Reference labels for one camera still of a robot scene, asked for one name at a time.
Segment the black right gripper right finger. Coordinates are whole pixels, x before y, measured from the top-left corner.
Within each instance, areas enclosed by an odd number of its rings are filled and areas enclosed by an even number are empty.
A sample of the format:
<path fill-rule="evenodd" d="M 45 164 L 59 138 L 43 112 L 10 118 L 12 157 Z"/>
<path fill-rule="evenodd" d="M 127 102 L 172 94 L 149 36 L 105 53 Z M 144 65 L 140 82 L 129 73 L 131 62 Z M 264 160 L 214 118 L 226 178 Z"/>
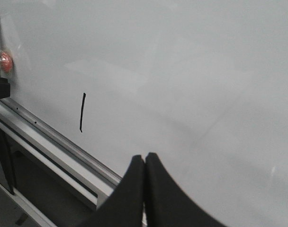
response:
<path fill-rule="evenodd" d="M 144 202 L 149 227 L 223 227 L 177 185 L 156 153 L 145 158 Z"/>

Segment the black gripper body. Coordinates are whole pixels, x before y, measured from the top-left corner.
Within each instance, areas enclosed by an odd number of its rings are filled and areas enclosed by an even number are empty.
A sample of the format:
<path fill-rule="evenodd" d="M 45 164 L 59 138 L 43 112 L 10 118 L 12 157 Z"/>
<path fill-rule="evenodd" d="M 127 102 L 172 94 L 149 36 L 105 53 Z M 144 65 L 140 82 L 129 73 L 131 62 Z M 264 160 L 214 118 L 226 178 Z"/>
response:
<path fill-rule="evenodd" d="M 11 86 L 7 79 L 0 79 L 0 99 L 10 97 Z"/>

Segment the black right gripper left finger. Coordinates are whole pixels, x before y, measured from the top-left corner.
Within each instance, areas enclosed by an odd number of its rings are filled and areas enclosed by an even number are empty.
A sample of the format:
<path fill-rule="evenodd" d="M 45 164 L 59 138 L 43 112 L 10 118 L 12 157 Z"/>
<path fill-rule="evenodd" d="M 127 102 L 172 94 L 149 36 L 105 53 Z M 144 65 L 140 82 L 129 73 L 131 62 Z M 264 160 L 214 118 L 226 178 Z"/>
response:
<path fill-rule="evenodd" d="M 144 206 L 144 161 L 132 157 L 112 194 L 80 227 L 141 227 Z"/>

